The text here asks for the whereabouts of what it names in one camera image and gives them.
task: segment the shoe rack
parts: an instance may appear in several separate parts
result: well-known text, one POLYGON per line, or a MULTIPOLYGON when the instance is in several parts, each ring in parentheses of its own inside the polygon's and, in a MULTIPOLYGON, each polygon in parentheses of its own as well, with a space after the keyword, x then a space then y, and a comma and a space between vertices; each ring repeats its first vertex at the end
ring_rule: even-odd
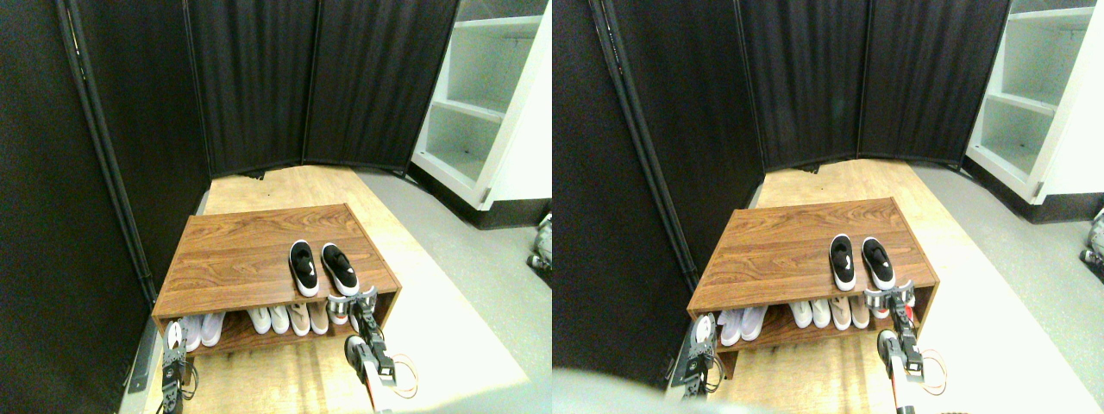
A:
MULTIPOLYGON (((893 329, 891 318, 878 319, 873 315, 863 329, 852 325, 839 330, 832 323, 825 328, 811 323, 798 328, 787 305, 857 296, 868 286, 873 288, 861 254, 862 241, 870 236, 877 237, 889 252, 898 286, 909 280, 915 286, 914 315, 919 335, 923 331, 924 317, 935 298, 940 278, 893 199, 736 210, 721 234, 687 310, 691 318, 697 318, 707 312, 715 317, 724 309, 769 306, 758 338, 740 340, 731 347, 718 344, 722 358, 723 353, 731 353, 726 355, 729 359, 744 349, 893 329), (851 238, 854 251, 856 285, 848 291, 836 287, 828 262, 828 246, 840 233, 851 238)), ((725 364, 729 375, 732 365, 725 364)))
POLYGON ((214 347, 200 347, 189 357, 295 343, 352 335, 350 323, 330 323, 322 335, 299 337, 290 328, 258 335, 246 309, 327 300, 337 294, 322 267, 321 247, 335 243, 349 257, 360 286, 375 286, 375 319, 381 326, 402 286, 347 204, 250 213, 193 215, 177 246, 161 286, 152 318, 158 329, 189 315, 226 312, 222 337, 214 347), (318 269, 318 294, 299 294, 288 269, 295 241, 310 243, 318 269))

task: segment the white shelving unit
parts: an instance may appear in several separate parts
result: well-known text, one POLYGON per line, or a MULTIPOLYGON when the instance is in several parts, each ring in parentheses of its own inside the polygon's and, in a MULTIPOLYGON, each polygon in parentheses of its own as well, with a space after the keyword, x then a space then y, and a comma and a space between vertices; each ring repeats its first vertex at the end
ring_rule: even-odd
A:
POLYGON ((412 161, 478 211, 552 197, 551 19, 455 23, 412 161))
MULTIPOLYGON (((1051 168, 1061 152, 1104 141, 1104 114, 1071 118, 1104 95, 1094 79, 1104 75, 1104 41, 1100 23, 1091 24, 1093 13, 1093 7, 1082 7, 1008 17, 966 156, 1030 204, 1068 187, 1055 180, 1070 174, 1055 176, 1051 168), (1085 130, 1071 128, 1074 123, 1096 123, 1097 136, 1070 134, 1085 130)), ((1084 192, 1104 191, 1104 183, 1096 188, 1084 192)))

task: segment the white sole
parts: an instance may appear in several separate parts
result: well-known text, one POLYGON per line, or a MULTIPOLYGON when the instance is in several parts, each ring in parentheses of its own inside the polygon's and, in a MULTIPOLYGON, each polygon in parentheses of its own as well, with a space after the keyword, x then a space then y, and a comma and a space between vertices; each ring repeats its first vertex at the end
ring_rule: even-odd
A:
MULTIPOLYGON (((829 264, 831 264, 831 245, 834 243, 836 243, 836 238, 839 238, 839 236, 847 237, 847 241, 851 242, 851 237, 848 236, 847 234, 843 234, 843 233, 837 234, 835 237, 831 237, 831 243, 828 243, 828 263, 829 264)), ((839 279, 839 275, 836 274, 836 266, 835 265, 831 266, 831 276, 832 276, 832 279, 836 280, 836 287, 838 287, 840 290, 848 291, 848 290, 851 290, 851 289, 854 288, 854 245, 853 244, 851 245, 851 282, 850 283, 843 283, 843 282, 841 282, 839 279)))
POLYGON ((848 317, 848 318, 847 318, 847 320, 846 320, 846 321, 843 321, 843 323, 842 323, 842 325, 840 325, 839 322, 837 322, 837 321, 836 321, 836 317, 832 317, 832 318, 831 318, 831 322, 832 322, 832 325, 835 325, 835 326, 836 326, 836 329, 839 329, 839 330, 847 330, 847 328, 851 326, 851 318, 850 318, 850 317, 848 317))
POLYGON ((322 245, 322 252, 323 252, 323 254, 322 254, 322 266, 326 267, 326 273, 329 274, 330 279, 332 279, 333 287, 336 287, 338 289, 338 291, 341 293, 341 295, 344 295, 344 296, 353 296, 353 295, 359 294, 360 293, 360 278, 359 277, 357 278, 357 285, 355 286, 348 287, 348 286, 341 284, 341 279, 338 279, 337 276, 335 276, 335 275, 337 275, 337 273, 333 273, 333 269, 330 268, 330 264, 326 263, 326 254, 325 254, 326 246, 337 247, 338 245, 336 245, 333 243, 326 243, 325 245, 322 245))
POLYGON ((310 332, 310 322, 309 321, 307 322, 307 328, 304 328, 302 330, 299 330, 299 328, 297 328, 295 326, 295 322, 291 322, 291 323, 288 323, 288 325, 291 326, 291 330, 295 331, 295 336, 296 337, 306 337, 307 332, 310 332))
MULTIPOLYGON (((299 282, 299 277, 296 276, 295 273, 295 265, 291 264, 291 250, 295 248, 295 245, 299 244, 299 242, 307 243, 307 241, 299 238, 295 241, 295 243, 291 243, 291 247, 287 248, 287 267, 291 270, 291 278, 295 279, 295 286, 299 288, 299 293, 302 294, 302 296, 312 298, 315 295, 318 295, 318 272, 315 272, 315 287, 308 289, 306 286, 302 286, 301 282, 299 282)), ((314 252, 311 252, 310 257, 315 257, 314 252)))
POLYGON ((203 343, 204 347, 211 348, 219 343, 220 338, 222 338, 222 327, 219 327, 219 331, 214 333, 214 338, 211 338, 210 341, 203 339, 203 336, 200 336, 200 343, 203 343))
MULTIPOLYGON (((862 245, 863 246, 867 245, 867 241, 868 240, 872 240, 874 242, 878 242, 878 238, 867 237, 867 238, 862 240, 862 245)), ((879 288, 881 290, 889 290, 889 289, 892 289, 892 288, 896 287, 896 269, 892 269, 892 268, 890 269, 890 282, 882 282, 882 279, 879 279, 878 275, 874 274, 873 266, 870 266, 870 261, 867 259, 867 250, 866 248, 862 250, 862 263, 864 263, 866 266, 870 269, 870 279, 873 280, 874 287, 877 287, 877 288, 879 288)))

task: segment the black fabric panel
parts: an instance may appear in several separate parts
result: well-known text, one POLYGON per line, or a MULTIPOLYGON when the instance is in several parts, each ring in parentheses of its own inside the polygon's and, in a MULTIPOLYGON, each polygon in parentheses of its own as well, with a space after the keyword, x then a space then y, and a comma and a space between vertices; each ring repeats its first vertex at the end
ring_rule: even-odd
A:
POLYGON ((210 187, 179 2, 75 1, 153 287, 210 187))
POLYGON ((867 6, 740 2, 767 171, 854 157, 867 6))
POLYGON ((602 56, 590 8, 552 2, 556 269, 552 365, 658 386, 690 300, 602 56))
POLYGON ((448 46, 456 4, 322 4, 307 161, 406 169, 448 46))
POLYGON ((0 412, 108 413, 147 317, 57 9, 0 2, 0 412))
POLYGON ((735 7, 617 0, 611 12, 700 273, 732 211, 746 208, 763 182, 735 7))
POLYGON ((299 163, 316 7, 189 2, 213 176, 299 163))
POLYGON ((859 155, 962 162, 1007 11, 1007 0, 875 0, 859 155))

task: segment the cable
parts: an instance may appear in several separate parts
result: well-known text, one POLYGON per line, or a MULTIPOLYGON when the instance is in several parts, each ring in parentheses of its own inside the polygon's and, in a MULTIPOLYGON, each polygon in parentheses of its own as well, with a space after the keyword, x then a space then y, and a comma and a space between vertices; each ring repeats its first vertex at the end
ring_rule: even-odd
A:
POLYGON ((934 349, 925 349, 923 352, 920 352, 920 355, 924 360, 935 361, 935 363, 937 363, 940 365, 940 370, 943 371, 943 383, 942 384, 938 384, 938 385, 928 385, 925 382, 925 383, 921 383, 920 388, 924 389, 924 391, 927 391, 928 394, 936 395, 936 396, 943 395, 943 393, 947 391, 947 379, 949 378, 949 374, 947 373, 947 364, 946 364, 946 362, 943 361, 943 354, 941 354, 940 351, 936 351, 934 349), (928 357, 928 353, 934 353, 935 357, 928 357))
MULTIPOLYGON (((418 383, 417 368, 414 368, 414 359, 412 359, 410 355, 407 355, 405 353, 393 354, 393 355, 391 355, 391 359, 393 361, 395 361, 396 364, 406 365, 406 368, 408 368, 411 370, 411 373, 414 374, 414 386, 412 386, 410 389, 405 389, 405 390, 404 389, 400 389, 397 386, 393 386, 393 388, 391 388, 391 391, 394 392, 395 395, 399 395, 399 396, 401 396, 403 399, 406 399, 406 400, 413 399, 414 395, 417 395, 417 383, 418 383)), ((399 375, 395 375, 395 380, 397 380, 397 379, 399 379, 399 375)))

